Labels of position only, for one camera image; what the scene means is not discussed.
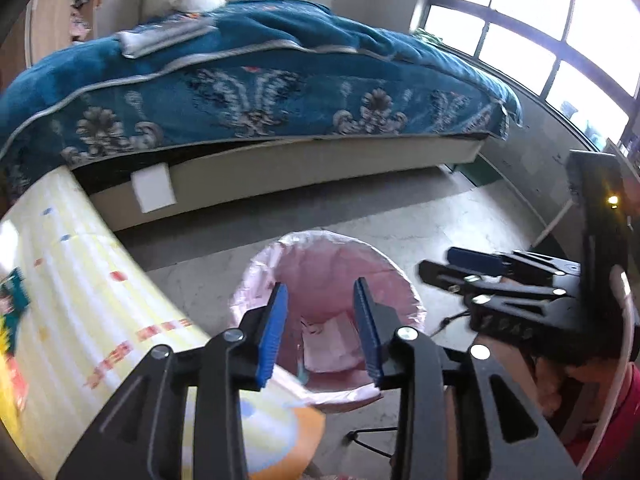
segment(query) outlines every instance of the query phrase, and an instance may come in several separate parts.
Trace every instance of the pink trash bag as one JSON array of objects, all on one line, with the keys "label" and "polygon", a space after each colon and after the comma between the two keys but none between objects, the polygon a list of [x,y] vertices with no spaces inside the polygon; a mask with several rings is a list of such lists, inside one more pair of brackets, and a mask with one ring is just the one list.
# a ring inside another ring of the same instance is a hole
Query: pink trash bag
[{"label": "pink trash bag", "polygon": [[377,303],[422,330],[426,311],[395,263],[356,238],[331,231],[285,235],[254,256],[231,301],[240,323],[267,303],[276,282],[289,289],[289,315],[273,380],[326,412],[349,411],[380,398],[365,370],[353,313],[353,284],[367,279]]}]

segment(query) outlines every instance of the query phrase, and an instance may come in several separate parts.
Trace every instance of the bed frame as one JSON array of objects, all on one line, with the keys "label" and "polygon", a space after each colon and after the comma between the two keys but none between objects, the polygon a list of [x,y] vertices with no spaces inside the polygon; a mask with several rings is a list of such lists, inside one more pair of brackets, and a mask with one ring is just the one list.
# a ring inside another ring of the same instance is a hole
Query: bed frame
[{"label": "bed frame", "polygon": [[[334,0],[307,0],[327,7]],[[170,12],[169,0],[140,0],[138,22]],[[461,164],[476,158],[486,136],[344,138],[270,141],[172,166],[177,203],[142,214],[130,182],[91,195],[113,231],[264,193],[389,171]]]}]

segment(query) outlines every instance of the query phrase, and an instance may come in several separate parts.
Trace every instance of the red cloth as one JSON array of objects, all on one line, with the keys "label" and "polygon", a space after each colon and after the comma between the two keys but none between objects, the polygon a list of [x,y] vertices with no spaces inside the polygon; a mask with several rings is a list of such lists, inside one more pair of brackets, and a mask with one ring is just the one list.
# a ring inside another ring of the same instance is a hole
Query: red cloth
[{"label": "red cloth", "polygon": [[[611,419],[600,447],[591,460],[584,477],[598,475],[611,466],[638,426],[640,426],[640,370],[633,365],[631,386],[626,398],[619,406],[616,415]],[[566,446],[566,450],[576,464],[580,462],[587,449],[592,434],[593,430],[583,431]]]}]

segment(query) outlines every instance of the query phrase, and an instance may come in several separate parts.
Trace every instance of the blue gripper pad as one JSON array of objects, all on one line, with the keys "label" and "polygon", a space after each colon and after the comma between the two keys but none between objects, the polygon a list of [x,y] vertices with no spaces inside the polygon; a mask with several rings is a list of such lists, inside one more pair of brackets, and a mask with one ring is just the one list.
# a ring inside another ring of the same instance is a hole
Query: blue gripper pad
[{"label": "blue gripper pad", "polygon": [[269,319],[258,345],[258,368],[255,373],[255,381],[260,388],[265,386],[273,374],[284,324],[287,320],[288,301],[287,286],[284,283],[279,283],[269,298],[267,305]]},{"label": "blue gripper pad", "polygon": [[485,276],[503,276],[507,273],[507,267],[502,261],[502,257],[496,254],[452,247],[447,251],[447,261],[455,267],[472,270]]},{"label": "blue gripper pad", "polygon": [[380,337],[373,321],[370,306],[373,304],[369,287],[364,278],[353,285],[353,310],[355,313],[360,344],[369,377],[377,386],[382,378],[382,359],[380,358]]}]

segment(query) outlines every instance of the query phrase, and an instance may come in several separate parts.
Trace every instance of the cable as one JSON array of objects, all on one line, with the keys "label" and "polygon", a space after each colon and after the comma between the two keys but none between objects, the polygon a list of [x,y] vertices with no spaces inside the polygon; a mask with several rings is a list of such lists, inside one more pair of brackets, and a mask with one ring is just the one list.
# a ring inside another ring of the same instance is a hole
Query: cable
[{"label": "cable", "polygon": [[629,287],[628,279],[626,278],[625,271],[620,266],[614,266],[611,269],[609,275],[609,282],[613,295],[618,300],[618,304],[622,309],[622,321],[623,321],[623,335],[622,335],[622,348],[620,350],[620,360],[616,367],[616,373],[613,376],[613,381],[607,394],[607,398],[600,415],[589,445],[584,452],[584,455],[578,463],[578,469],[581,473],[584,473],[591,463],[602,438],[604,437],[607,427],[611,420],[614,410],[616,409],[616,401],[620,396],[620,390],[622,389],[622,383],[625,379],[626,365],[631,359],[631,347],[634,336],[634,305],[633,295],[631,294],[631,288]]},{"label": "cable", "polygon": [[455,321],[455,320],[459,319],[460,317],[465,317],[465,316],[471,316],[471,312],[469,310],[463,310],[462,312],[454,314],[453,316],[449,316],[449,317],[444,318],[440,322],[440,324],[438,325],[438,328],[435,330],[435,332],[432,332],[432,333],[429,334],[429,337],[433,337],[433,336],[439,334],[444,329],[446,329],[446,327],[449,326],[452,321]]}]

